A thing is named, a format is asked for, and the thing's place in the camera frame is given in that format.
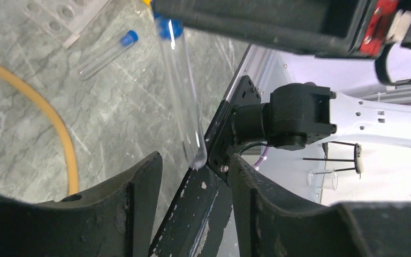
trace hole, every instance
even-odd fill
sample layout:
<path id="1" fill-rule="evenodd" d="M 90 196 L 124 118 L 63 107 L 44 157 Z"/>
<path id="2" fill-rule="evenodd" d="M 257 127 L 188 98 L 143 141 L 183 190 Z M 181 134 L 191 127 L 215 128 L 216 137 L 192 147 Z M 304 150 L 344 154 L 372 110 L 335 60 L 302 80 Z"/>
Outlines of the hole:
<path id="1" fill-rule="evenodd" d="M 73 11 L 70 7 L 64 5 L 62 6 L 57 13 L 59 14 L 59 16 L 63 17 L 63 18 L 67 18 L 67 19 L 72 19 L 73 18 Z"/>
<path id="2" fill-rule="evenodd" d="M 86 0 L 73 0 L 73 2 L 74 2 L 77 6 L 85 6 L 85 5 L 86 5 Z"/>
<path id="3" fill-rule="evenodd" d="M 81 198 L 82 198 L 82 195 L 80 194 L 72 194 L 62 199 L 61 202 L 74 202 L 74 201 L 81 200 Z"/>
<path id="4" fill-rule="evenodd" d="M 60 24 L 57 21 L 50 22 L 49 26 L 53 31 L 59 31 L 60 30 Z"/>
<path id="5" fill-rule="evenodd" d="M 32 13 L 39 13 L 40 9 L 39 9 L 39 5 L 36 3 L 29 3 L 26 5 L 26 8 L 32 12 Z"/>

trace white wall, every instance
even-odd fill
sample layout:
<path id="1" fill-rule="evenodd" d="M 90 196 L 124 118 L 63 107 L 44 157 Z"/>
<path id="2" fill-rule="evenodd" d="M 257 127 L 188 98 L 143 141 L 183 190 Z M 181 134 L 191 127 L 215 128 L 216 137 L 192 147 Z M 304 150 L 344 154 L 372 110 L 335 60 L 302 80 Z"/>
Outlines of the white wall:
<path id="1" fill-rule="evenodd" d="M 411 201 L 411 149 L 361 142 L 364 173 L 338 173 L 336 191 L 323 190 L 324 205 L 339 201 Z M 353 158 L 352 147 L 329 144 L 329 158 Z M 327 162 L 327 169 L 351 163 Z"/>

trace red plastic part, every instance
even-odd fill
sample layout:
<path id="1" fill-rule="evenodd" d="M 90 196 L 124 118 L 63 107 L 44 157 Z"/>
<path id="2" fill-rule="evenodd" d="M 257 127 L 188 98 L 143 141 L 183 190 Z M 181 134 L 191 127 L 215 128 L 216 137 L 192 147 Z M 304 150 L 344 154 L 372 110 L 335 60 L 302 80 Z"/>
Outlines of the red plastic part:
<path id="1" fill-rule="evenodd" d="M 371 20 L 369 21 L 368 29 L 363 38 L 363 42 L 360 46 L 360 51 L 370 56 L 377 56 L 380 51 L 382 44 L 385 41 L 385 37 L 377 37 L 376 29 L 380 19 L 383 17 L 389 17 L 396 12 L 396 7 L 398 6 L 399 0 L 379 0 L 374 9 Z"/>

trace wire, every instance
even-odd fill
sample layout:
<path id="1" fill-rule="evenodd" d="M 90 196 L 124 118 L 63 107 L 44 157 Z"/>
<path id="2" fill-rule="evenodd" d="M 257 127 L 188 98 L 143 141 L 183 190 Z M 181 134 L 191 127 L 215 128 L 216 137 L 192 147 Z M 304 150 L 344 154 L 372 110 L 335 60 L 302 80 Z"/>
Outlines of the wire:
<path id="1" fill-rule="evenodd" d="M 238 152 L 239 155 L 242 155 L 245 151 L 250 150 L 253 147 L 256 146 L 267 146 L 265 143 L 257 142 L 257 143 L 250 143 L 249 145 L 244 146 L 240 151 Z"/>
<path id="2" fill-rule="evenodd" d="M 67 165 L 68 194 L 76 194 L 78 192 L 77 159 L 72 140 L 68 134 L 69 132 L 61 118 L 55 109 L 39 93 L 37 93 L 37 91 L 2 66 L 0 66 L 0 78 L 7 81 L 21 93 L 25 94 L 27 98 L 34 102 L 52 122 L 60 137 L 62 146 L 64 147 L 65 163 Z"/>

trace black cable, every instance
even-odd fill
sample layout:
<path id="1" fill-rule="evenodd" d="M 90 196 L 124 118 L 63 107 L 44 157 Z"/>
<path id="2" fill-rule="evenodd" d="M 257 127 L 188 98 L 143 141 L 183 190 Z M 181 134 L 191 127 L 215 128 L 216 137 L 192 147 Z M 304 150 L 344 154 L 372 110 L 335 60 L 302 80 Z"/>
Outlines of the black cable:
<path id="1" fill-rule="evenodd" d="M 251 148 L 256 147 L 256 146 L 267 146 L 267 144 L 262 143 L 262 142 L 250 143 L 249 145 L 246 145 L 242 149 L 240 149 L 238 154 L 242 155 L 245 151 L 250 150 Z"/>

